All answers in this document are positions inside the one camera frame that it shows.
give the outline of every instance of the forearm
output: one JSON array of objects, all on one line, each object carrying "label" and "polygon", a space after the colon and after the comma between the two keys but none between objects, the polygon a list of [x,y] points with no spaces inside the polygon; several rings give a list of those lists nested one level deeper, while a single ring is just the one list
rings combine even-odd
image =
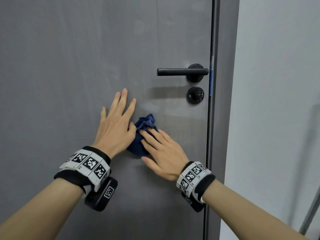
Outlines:
[{"label": "forearm", "polygon": [[217,180],[202,198],[241,240],[306,239]]},{"label": "forearm", "polygon": [[0,238],[54,239],[83,191],[57,178],[0,226]]}]

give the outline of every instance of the door surface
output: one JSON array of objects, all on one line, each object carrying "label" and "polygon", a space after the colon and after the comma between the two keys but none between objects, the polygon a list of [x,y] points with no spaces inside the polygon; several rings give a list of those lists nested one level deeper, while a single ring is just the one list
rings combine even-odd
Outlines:
[{"label": "door surface", "polygon": [[[157,77],[157,68],[209,68],[212,0],[0,0],[0,222],[91,145],[102,106],[128,88],[132,120],[153,113],[190,160],[206,162],[209,76]],[[192,86],[204,100],[190,105]],[[103,212],[81,201],[58,239],[202,239],[204,214],[175,182],[124,152]]]}]

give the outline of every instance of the finger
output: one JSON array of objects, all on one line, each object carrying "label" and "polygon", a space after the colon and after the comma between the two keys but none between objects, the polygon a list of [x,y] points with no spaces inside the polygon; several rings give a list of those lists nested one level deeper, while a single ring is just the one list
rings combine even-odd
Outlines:
[{"label": "finger", "polygon": [[121,94],[121,98],[120,98],[118,107],[115,110],[115,112],[119,115],[122,115],[123,111],[125,110],[126,103],[127,103],[127,95],[128,95],[128,90],[126,88],[124,88],[122,90],[122,94]]},{"label": "finger", "polygon": [[118,106],[118,103],[119,103],[119,100],[120,100],[120,96],[121,96],[120,92],[117,92],[115,94],[113,102],[110,107],[109,115],[113,115],[115,113],[117,106]]},{"label": "finger", "polygon": [[132,117],[132,115],[134,114],[134,109],[136,108],[136,102],[137,100],[134,98],[130,105],[129,108],[127,109],[127,111],[124,113],[124,116],[126,116],[126,118],[128,119],[128,121],[130,120],[130,118]]},{"label": "finger", "polygon": [[148,128],[148,131],[150,131],[150,133],[153,134],[153,136],[157,139],[157,141],[159,141],[162,145],[167,143],[167,140],[161,134],[159,134],[155,129]]},{"label": "finger", "polygon": [[139,130],[140,135],[144,137],[144,139],[152,145],[155,149],[160,149],[163,145],[160,144],[156,139],[154,139],[151,135],[149,135],[146,131],[144,130]]},{"label": "finger", "polygon": [[159,133],[160,135],[162,135],[163,138],[166,139],[166,141],[168,141],[168,142],[170,142],[170,143],[175,142],[175,141],[174,141],[167,133],[165,133],[163,130],[158,129],[158,133]]},{"label": "finger", "polygon": [[106,117],[107,117],[107,110],[105,107],[102,107],[100,123],[102,123],[106,119]]},{"label": "finger", "polygon": [[143,156],[141,160],[144,161],[147,167],[150,168],[156,175],[159,175],[159,176],[162,175],[162,169],[152,159],[146,156]]},{"label": "finger", "polygon": [[130,135],[133,137],[133,139],[136,137],[136,131],[137,131],[137,127],[131,121],[130,124],[129,124],[128,133],[130,133]]},{"label": "finger", "polygon": [[152,145],[150,145],[146,140],[141,141],[143,147],[151,154],[151,156],[157,151]]}]

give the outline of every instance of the door frame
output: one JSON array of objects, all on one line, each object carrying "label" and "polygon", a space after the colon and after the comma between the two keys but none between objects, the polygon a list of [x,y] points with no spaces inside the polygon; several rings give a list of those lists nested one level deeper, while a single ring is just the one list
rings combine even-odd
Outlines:
[{"label": "door frame", "polygon": [[[224,183],[240,0],[212,0],[206,166]],[[205,208],[203,240],[219,239],[221,218]]]}]

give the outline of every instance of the door handle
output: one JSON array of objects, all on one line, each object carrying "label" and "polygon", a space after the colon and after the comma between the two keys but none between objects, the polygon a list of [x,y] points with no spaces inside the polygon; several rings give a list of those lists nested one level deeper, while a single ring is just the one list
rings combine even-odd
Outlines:
[{"label": "door handle", "polygon": [[188,68],[159,68],[157,76],[186,76],[191,83],[197,83],[203,76],[208,75],[209,70],[203,68],[201,64],[195,63]]}]

